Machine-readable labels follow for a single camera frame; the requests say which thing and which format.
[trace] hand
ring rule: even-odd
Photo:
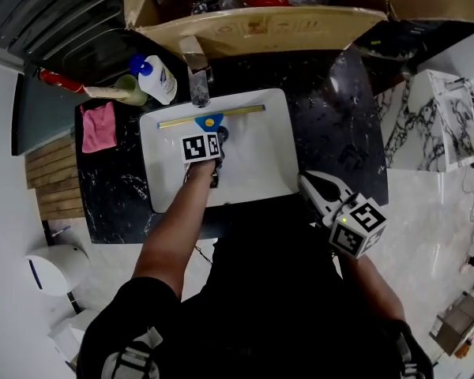
[[[213,175],[214,169],[216,168],[215,160],[201,161],[200,163],[192,163],[190,167],[189,176],[192,178],[196,177],[207,177]]]

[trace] black marble countertop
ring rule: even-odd
[[[380,205],[388,203],[378,112],[358,52],[253,54],[213,60],[211,66],[213,97],[283,89],[300,170],[334,174],[365,197],[373,197]],[[179,91],[172,104],[190,100],[186,79],[176,77]],[[83,106],[91,109],[102,103],[90,100]],[[94,243],[141,243],[161,219],[149,200],[138,122],[143,111],[158,108],[154,99],[143,108],[115,102],[118,145],[92,154],[81,151],[82,118],[76,108],[77,166]],[[293,218],[310,218],[299,194],[208,208],[201,237],[224,237],[242,222],[267,228]]]

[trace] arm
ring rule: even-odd
[[[184,272],[198,240],[213,171],[213,160],[191,167],[190,177],[142,246],[133,278],[157,278],[181,297]]]
[[[343,255],[339,257],[345,280],[352,282],[377,317],[405,321],[404,307],[397,294],[383,279],[368,256],[358,260]]]

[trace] blue bottle cap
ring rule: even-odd
[[[130,59],[130,70],[134,76],[137,76],[139,73],[143,76],[149,76],[152,73],[152,66],[150,63],[147,63],[146,57],[143,54],[135,54]]]

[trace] black shirt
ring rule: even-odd
[[[393,325],[337,275],[315,229],[269,228],[220,240],[207,284],[183,303],[153,278],[123,285],[86,331],[77,377],[103,377],[106,359],[145,333],[162,379],[401,377]]]

